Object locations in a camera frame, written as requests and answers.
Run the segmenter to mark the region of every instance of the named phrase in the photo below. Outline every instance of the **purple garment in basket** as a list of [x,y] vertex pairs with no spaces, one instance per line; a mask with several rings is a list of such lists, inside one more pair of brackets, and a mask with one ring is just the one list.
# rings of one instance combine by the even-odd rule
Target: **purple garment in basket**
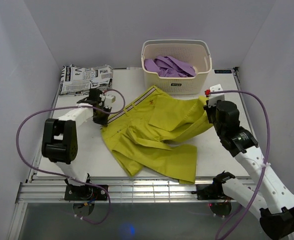
[[154,60],[146,59],[145,68],[166,78],[189,78],[196,75],[192,65],[171,56],[158,56]]

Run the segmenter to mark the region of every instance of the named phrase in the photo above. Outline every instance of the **gray floor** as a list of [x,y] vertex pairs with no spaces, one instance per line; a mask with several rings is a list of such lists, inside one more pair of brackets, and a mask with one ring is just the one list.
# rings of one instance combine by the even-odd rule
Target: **gray floor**
[[[100,219],[106,209],[107,204],[97,204],[89,218]],[[72,204],[28,204],[19,240],[213,240],[225,221],[214,217],[207,203],[113,204],[109,218],[101,225],[63,212],[73,213]],[[227,239],[269,238],[249,213]]]

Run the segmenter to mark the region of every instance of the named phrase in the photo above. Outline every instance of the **white table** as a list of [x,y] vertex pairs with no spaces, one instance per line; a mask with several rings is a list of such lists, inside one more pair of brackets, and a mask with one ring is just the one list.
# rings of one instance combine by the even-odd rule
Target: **white table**
[[[146,90],[141,69],[115,70],[113,79],[113,88],[123,93],[127,104],[135,100]],[[233,74],[215,74],[214,71],[211,71],[200,94],[203,95],[205,89],[216,84],[221,84],[224,90],[238,89]],[[114,103],[113,111],[120,109],[122,106],[120,96],[117,93],[115,95],[117,101]],[[191,99],[197,98],[197,95],[174,97]],[[60,96],[57,99],[56,107],[73,106],[82,98],[84,96]],[[238,106],[241,126],[250,130],[249,121],[240,95],[238,93],[227,93],[225,99],[233,101]],[[55,111],[53,118],[58,118],[66,112],[68,110]],[[110,179],[129,178],[105,146],[99,128],[100,126],[90,119],[80,126],[77,130],[78,155],[74,161],[82,168],[85,168],[92,177]],[[213,127],[205,133],[188,140],[187,143],[198,148],[197,177],[213,177],[224,170],[231,172],[237,177],[249,176],[245,169],[222,147]],[[41,157],[39,168],[61,173],[60,168],[45,157]],[[48,178],[51,175],[37,172],[37,177]],[[165,176],[145,167],[135,178],[163,179]]]

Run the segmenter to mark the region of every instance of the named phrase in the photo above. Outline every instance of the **label on basket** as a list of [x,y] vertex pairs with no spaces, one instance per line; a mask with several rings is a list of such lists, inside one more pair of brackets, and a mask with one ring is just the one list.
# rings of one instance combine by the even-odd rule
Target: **label on basket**
[[215,74],[231,74],[232,71],[229,69],[218,69],[215,70]]

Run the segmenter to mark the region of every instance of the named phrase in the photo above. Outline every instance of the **black label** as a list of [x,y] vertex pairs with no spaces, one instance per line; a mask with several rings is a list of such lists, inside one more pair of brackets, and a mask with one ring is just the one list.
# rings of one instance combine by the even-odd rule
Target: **black label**
[[71,67],[66,67],[66,80],[65,82],[70,82],[70,76],[71,76]]
[[228,69],[215,70],[215,74],[231,74],[232,71]]

